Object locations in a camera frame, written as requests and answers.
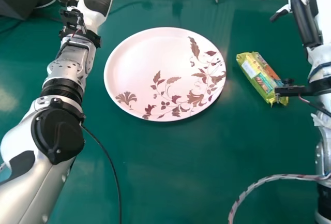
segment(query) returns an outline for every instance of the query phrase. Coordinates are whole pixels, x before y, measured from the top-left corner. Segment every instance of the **white cable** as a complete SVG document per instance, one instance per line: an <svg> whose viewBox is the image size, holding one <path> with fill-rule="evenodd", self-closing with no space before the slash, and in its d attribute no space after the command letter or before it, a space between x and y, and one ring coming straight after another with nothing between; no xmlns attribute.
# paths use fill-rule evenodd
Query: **white cable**
<svg viewBox="0 0 331 224"><path fill-rule="evenodd" d="M279 175L272 175L272 176L267 176L264 177L260 180L258 180L257 183L253 183L251 184L246 191L244 191L243 193L240 194L239 199L237 201L235 201L231 207L231 210L229 212L229 216L228 216L228 221L229 224L233 224L233 219L234 216L237 212L238 207L240 206L240 204L242 204L242 202L244 201L244 199L256 188L258 188L259 186L261 186L264 183L267 182L271 182L271 181L275 181L275 180L280 180L280 179L284 179L284 180L303 180L303 181L323 181L323 180L328 180L331 178L331 173L327 174L327 175L297 175L297 174L279 174Z"/></svg>

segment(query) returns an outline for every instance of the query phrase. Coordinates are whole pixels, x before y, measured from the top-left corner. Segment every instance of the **green tabletop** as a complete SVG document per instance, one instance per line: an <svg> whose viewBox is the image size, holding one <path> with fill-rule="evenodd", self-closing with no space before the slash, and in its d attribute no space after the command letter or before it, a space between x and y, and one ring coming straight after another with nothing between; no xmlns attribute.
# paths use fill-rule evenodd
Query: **green tabletop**
<svg viewBox="0 0 331 224"><path fill-rule="evenodd" d="M271 108L251 86L235 57L258 51L282 78L305 84L309 64L289 14L269 17L285 0L114 0L99 34L83 110L86 126L114 160L123 194L124 224L227 223L239 194L259 178L278 173L314 174L319 134L313 109L294 98ZM56 15L59 6L46 13ZM1 27L15 20L0 19ZM217 101L186 120L154 123L133 117L109 97L103 69L125 38L153 27L197 32L223 54L227 81ZM61 24L30 18L0 35L0 137L15 126L39 96L46 66L59 48ZM118 223L113 174L88 135L59 197L50 224ZM235 223L314 221L315 183L276 181L255 190Z"/></svg>

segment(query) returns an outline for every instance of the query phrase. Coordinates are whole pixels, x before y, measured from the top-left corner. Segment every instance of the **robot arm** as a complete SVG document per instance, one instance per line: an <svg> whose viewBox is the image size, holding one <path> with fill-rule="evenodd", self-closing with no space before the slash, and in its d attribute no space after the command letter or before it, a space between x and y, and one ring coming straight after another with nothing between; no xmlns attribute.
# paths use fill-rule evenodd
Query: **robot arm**
<svg viewBox="0 0 331 224"><path fill-rule="evenodd" d="M322 111L312 114L322 136L315 152L317 174L331 172L331 8L328 1L289 0L287 12L293 12L312 68L308 87L286 85L275 89L278 96L317 96L322 104ZM331 181L319 181L318 193L315 222L331 224Z"/></svg>
<svg viewBox="0 0 331 224"><path fill-rule="evenodd" d="M61 47L47 67L40 97L0 145L11 169L0 182L0 223L47 223L70 173L84 147L80 128L85 82L96 49L98 27L106 20L112 0L58 0L65 24Z"/></svg>

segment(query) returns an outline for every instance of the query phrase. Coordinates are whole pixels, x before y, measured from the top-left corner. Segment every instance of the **plate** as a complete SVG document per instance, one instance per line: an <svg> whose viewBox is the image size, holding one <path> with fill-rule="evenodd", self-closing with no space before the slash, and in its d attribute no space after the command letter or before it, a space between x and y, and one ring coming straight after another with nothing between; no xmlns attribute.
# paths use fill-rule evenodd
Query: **plate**
<svg viewBox="0 0 331 224"><path fill-rule="evenodd" d="M124 111L150 121L188 118L208 108L226 79L224 59L203 36L180 28L148 29L110 54L104 83Z"/></svg>

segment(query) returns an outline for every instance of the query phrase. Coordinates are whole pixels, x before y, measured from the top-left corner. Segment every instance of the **snack package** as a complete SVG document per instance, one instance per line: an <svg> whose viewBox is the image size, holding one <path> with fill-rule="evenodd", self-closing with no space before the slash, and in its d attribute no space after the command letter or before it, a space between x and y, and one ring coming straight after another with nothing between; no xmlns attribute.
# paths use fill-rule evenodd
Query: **snack package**
<svg viewBox="0 0 331 224"><path fill-rule="evenodd" d="M237 55L236 59L250 83L272 106L277 101L275 87L283 86L274 70L258 52L241 53ZM289 98L280 97L279 102L286 106Z"/></svg>

